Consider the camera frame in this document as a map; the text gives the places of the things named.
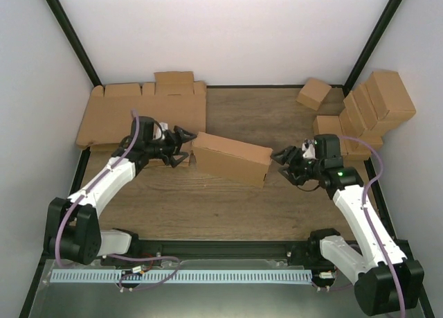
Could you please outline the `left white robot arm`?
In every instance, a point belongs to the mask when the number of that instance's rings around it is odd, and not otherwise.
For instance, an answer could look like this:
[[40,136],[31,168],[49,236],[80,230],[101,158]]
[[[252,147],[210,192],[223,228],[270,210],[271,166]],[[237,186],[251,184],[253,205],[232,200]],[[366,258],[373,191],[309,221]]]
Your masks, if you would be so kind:
[[69,260],[88,265],[98,256],[112,255],[126,265],[136,264],[142,249],[132,242],[135,235],[118,229],[101,230],[100,214],[151,160],[175,168],[187,159],[189,154],[181,147],[196,137],[179,126],[169,129],[167,123],[135,115],[131,132],[120,141],[104,168],[80,190],[51,201],[44,249],[55,256],[58,264]]

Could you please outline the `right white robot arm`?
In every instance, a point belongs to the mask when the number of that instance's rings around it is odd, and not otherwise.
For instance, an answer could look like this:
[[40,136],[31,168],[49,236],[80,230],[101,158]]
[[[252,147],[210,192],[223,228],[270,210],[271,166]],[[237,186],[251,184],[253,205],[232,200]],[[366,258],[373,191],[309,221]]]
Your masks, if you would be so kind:
[[371,185],[363,183],[355,168],[344,165],[339,137],[319,134],[300,147],[274,152],[271,158],[294,186],[317,181],[345,217],[359,246],[354,249],[334,229],[321,229],[311,234],[310,261],[322,265],[328,260],[337,267],[353,285],[366,315],[398,312],[405,317],[419,300],[424,269],[387,232],[368,198]]

